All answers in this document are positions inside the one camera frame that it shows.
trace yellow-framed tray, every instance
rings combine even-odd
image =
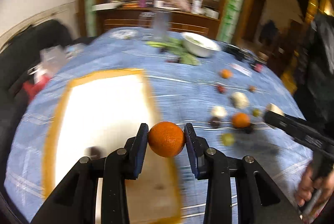
[[[85,155],[99,147],[102,157],[123,147],[142,122],[160,121],[148,79],[141,69],[98,71],[70,81],[46,136],[42,158],[43,196]],[[101,181],[96,199],[96,223],[101,221]],[[181,198],[172,159],[147,146],[142,173],[126,181],[130,223],[179,223]]]

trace white food item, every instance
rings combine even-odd
[[[249,105],[247,96],[241,92],[234,92],[231,99],[235,108],[245,109]]]
[[[272,104],[272,103],[270,103],[270,104],[267,105],[266,111],[272,111],[272,112],[274,112],[276,114],[284,116],[283,111],[280,108],[278,108],[276,105]]]
[[[211,115],[214,117],[224,118],[228,113],[222,106],[214,106],[211,110]]]

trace yellow frame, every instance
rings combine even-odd
[[[46,135],[46,140],[44,144],[44,152],[42,157],[42,186],[43,186],[42,194],[45,199],[51,194],[51,192],[55,188],[54,173],[55,173],[55,163],[56,163],[57,142],[59,137],[59,131],[65,113],[65,108],[67,106],[72,88],[98,79],[119,77],[125,75],[140,76],[144,84],[144,94],[147,104],[154,116],[153,120],[155,123],[158,123],[160,121],[160,113],[154,104],[151,87],[147,79],[144,77],[144,70],[142,69],[117,69],[117,70],[96,71],[86,76],[69,81],[63,95],[61,96],[58,106],[56,107],[56,111],[54,113],[54,119]],[[175,196],[178,203],[177,204],[178,213],[173,217],[162,218],[151,224],[176,224],[181,221],[181,196],[178,188],[177,168],[172,158],[168,158],[168,161],[169,161],[170,172],[172,174],[171,178],[172,184],[174,187]]]

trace human hand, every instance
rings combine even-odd
[[[311,163],[306,168],[302,179],[298,185],[296,192],[296,201],[298,206],[303,206],[305,201],[309,201],[312,197],[314,189],[322,187],[322,195],[315,206],[326,202],[332,195],[334,190],[334,171],[332,171],[326,178],[318,178],[315,181],[311,180],[313,168]]]

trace blue tablecloth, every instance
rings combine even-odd
[[[169,54],[160,54],[157,48],[145,45],[136,39],[115,39],[112,30],[97,38],[85,48],[84,53],[75,57],[56,74],[31,102],[22,118],[14,137],[8,159],[5,180],[6,190],[17,208],[29,220],[33,218],[41,204],[41,157],[46,133],[50,126],[54,109],[64,91],[66,83],[92,71],[119,68],[142,68],[149,77],[162,119],[172,121],[181,128],[192,122],[197,135],[205,137],[209,146],[215,147],[227,156],[242,158],[252,155],[278,184],[293,203],[293,194],[300,176],[312,157],[309,149],[295,143],[281,130],[273,130],[251,116],[257,123],[253,134],[247,135],[230,128],[231,115],[237,110],[229,96],[232,92],[245,93],[250,107],[245,111],[251,114],[252,108],[264,109],[268,103],[276,104],[286,114],[302,117],[292,96],[280,79],[268,68],[262,73],[252,71],[252,77],[232,69],[236,63],[249,69],[247,63],[225,52],[216,53],[209,59],[200,59],[199,66],[166,63]],[[171,36],[179,38],[178,33]],[[228,68],[233,77],[222,79],[218,72]],[[215,85],[228,86],[226,94],[219,94]],[[257,92],[251,93],[248,87],[254,85]],[[224,106],[228,112],[226,126],[212,129],[207,123],[213,106]],[[220,141],[222,133],[233,132],[235,143],[225,147]],[[197,181],[191,173],[186,149],[175,157],[179,167],[180,189],[183,197],[182,210],[186,223],[202,223],[206,202],[207,181]],[[235,182],[232,193],[235,194]],[[237,223],[237,207],[233,207],[233,223]]]

